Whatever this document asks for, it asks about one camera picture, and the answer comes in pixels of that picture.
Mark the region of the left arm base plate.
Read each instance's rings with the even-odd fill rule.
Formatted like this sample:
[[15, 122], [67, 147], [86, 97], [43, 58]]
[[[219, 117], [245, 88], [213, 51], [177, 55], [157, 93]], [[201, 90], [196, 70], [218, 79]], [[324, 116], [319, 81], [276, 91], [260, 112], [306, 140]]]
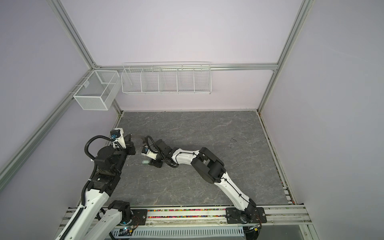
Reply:
[[144, 226], [147, 220], [147, 209], [131, 209], [130, 213], [128, 211], [123, 211], [122, 221], [120, 222], [121, 226]]

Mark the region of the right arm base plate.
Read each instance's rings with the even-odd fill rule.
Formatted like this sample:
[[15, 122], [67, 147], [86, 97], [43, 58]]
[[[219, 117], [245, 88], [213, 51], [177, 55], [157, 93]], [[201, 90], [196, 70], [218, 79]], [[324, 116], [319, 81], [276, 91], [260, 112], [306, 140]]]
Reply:
[[251, 211], [240, 211], [236, 208], [225, 208], [228, 224], [264, 224], [267, 222], [264, 208], [257, 207]]

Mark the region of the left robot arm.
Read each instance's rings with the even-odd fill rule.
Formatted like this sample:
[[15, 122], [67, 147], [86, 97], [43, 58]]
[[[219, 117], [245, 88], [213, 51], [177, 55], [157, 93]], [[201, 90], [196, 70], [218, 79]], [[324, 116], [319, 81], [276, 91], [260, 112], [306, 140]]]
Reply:
[[94, 162], [94, 169], [82, 189], [78, 208], [57, 237], [59, 240], [104, 240], [118, 224], [132, 221], [130, 203], [113, 201], [91, 227], [119, 183], [127, 156], [136, 153], [132, 135], [123, 136], [122, 129], [113, 129], [110, 137], [97, 135], [88, 140], [84, 151]]

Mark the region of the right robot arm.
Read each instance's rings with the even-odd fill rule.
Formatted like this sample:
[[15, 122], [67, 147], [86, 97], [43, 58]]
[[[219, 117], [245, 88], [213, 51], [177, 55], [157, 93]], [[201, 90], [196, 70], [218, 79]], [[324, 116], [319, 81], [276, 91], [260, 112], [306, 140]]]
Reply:
[[233, 182], [223, 161], [209, 149], [203, 147], [198, 151], [187, 151], [171, 148], [161, 139], [155, 142], [151, 136], [144, 137], [144, 143], [142, 155], [150, 158], [148, 165], [161, 168], [165, 163], [174, 169], [180, 165], [192, 166], [206, 182], [221, 189], [235, 207], [237, 216], [229, 218], [242, 224], [260, 218], [257, 204]]

